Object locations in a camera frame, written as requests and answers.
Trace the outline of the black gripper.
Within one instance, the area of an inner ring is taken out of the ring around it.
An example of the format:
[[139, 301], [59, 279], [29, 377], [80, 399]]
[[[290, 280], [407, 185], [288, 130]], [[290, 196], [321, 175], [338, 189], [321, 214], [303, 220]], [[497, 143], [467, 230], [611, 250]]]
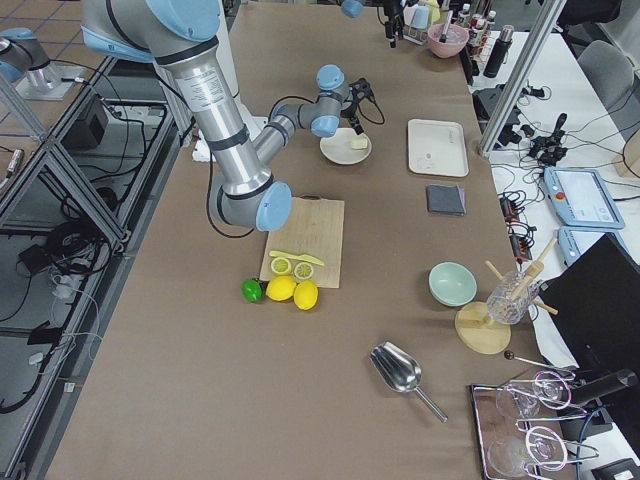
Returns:
[[349, 84], [349, 94], [344, 101], [344, 118], [351, 123], [351, 127], [357, 135], [363, 133], [363, 127], [357, 117], [357, 110], [360, 102], [364, 99], [374, 106], [377, 105], [370, 83], [366, 78], [360, 77]]
[[404, 30], [404, 8], [403, 0], [383, 0], [383, 13], [386, 16], [384, 22], [385, 35], [389, 39], [391, 48], [397, 47], [396, 38], [401, 38]]

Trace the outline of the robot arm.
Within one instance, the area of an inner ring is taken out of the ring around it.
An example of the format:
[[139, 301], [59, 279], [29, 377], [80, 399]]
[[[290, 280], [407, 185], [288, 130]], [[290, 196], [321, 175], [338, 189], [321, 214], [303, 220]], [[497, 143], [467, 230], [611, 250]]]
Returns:
[[403, 36], [405, 27], [404, 9], [410, 4], [409, 1], [342, 0], [337, 1], [336, 4], [340, 7], [344, 15], [352, 19], [358, 18], [366, 5], [376, 8], [377, 19], [384, 27], [385, 37], [391, 48], [395, 48], [397, 41]]
[[317, 99], [276, 108], [255, 139], [223, 75], [216, 53], [226, 24], [217, 1], [85, 1], [85, 44], [124, 60], [155, 63], [176, 83], [219, 168], [211, 175], [207, 211], [211, 218], [259, 231], [275, 231], [292, 208], [290, 187], [275, 180], [271, 159], [299, 129], [335, 135], [341, 119], [357, 132], [362, 98], [374, 97], [369, 83], [346, 81], [333, 64], [316, 75]]

